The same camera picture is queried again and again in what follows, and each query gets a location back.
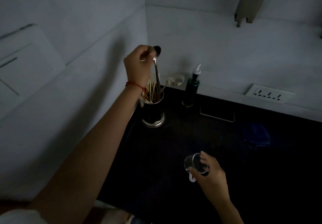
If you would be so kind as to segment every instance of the black countertop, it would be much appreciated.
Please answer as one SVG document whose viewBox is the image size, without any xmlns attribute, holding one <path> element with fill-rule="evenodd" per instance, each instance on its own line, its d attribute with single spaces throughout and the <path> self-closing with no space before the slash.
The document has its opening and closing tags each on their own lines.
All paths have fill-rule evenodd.
<svg viewBox="0 0 322 224">
<path fill-rule="evenodd" d="M 153 224 L 220 223 L 183 165 L 185 157 L 203 150 L 226 172 L 231 200 L 245 223 L 304 218 L 310 207 L 303 204 L 307 192 L 299 191 L 305 185 L 299 155 L 310 154 L 303 142 L 316 138 L 321 123 L 202 95 L 185 108 L 182 97 L 183 91 L 165 88 L 166 121 L 158 128 L 145 127 L 136 109 L 98 200 Z M 235 122 L 200 115 L 205 103 L 234 110 Z M 242 127 L 250 122 L 264 125 L 270 146 L 248 147 Z"/>
</svg>

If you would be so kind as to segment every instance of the metal spoon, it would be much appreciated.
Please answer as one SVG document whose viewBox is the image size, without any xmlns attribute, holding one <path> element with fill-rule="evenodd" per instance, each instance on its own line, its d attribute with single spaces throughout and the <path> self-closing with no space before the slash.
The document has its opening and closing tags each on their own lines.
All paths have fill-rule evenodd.
<svg viewBox="0 0 322 224">
<path fill-rule="evenodd" d="M 156 52 L 156 56 L 153 59 L 154 60 L 154 66 L 155 66 L 156 90 L 158 92 L 158 99 L 160 99 L 161 87 L 160 87 L 160 79 L 159 79 L 158 67 L 156 65 L 156 59 L 159 57 L 159 55 L 161 53 L 161 47 L 154 46 L 153 48 L 154 48 L 154 50 Z"/>
</svg>

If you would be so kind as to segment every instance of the mobile phone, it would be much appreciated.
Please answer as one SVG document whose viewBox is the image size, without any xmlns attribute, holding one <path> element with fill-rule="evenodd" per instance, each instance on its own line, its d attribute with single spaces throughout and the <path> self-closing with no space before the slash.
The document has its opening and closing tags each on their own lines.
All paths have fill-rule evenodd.
<svg viewBox="0 0 322 224">
<path fill-rule="evenodd" d="M 234 110 L 223 106 L 201 105 L 200 114 L 219 120 L 235 122 Z"/>
</svg>

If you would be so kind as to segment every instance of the power socket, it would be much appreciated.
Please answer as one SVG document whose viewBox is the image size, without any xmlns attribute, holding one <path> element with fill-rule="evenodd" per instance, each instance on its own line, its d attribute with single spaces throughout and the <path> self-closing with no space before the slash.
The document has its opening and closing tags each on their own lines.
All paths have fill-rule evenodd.
<svg viewBox="0 0 322 224">
<path fill-rule="evenodd" d="M 253 84 L 246 93 L 246 96 L 271 101 L 274 103 L 285 103 L 287 100 L 293 98 L 295 93 Z"/>
</svg>

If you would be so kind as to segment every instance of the blue cloth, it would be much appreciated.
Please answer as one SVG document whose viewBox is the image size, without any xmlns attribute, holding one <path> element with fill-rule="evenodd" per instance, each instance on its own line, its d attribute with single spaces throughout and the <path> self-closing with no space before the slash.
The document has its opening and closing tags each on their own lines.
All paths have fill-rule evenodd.
<svg viewBox="0 0 322 224">
<path fill-rule="evenodd" d="M 244 141 L 251 149 L 265 147 L 271 144 L 270 135 L 265 127 L 258 123 L 248 123 L 243 126 Z"/>
</svg>

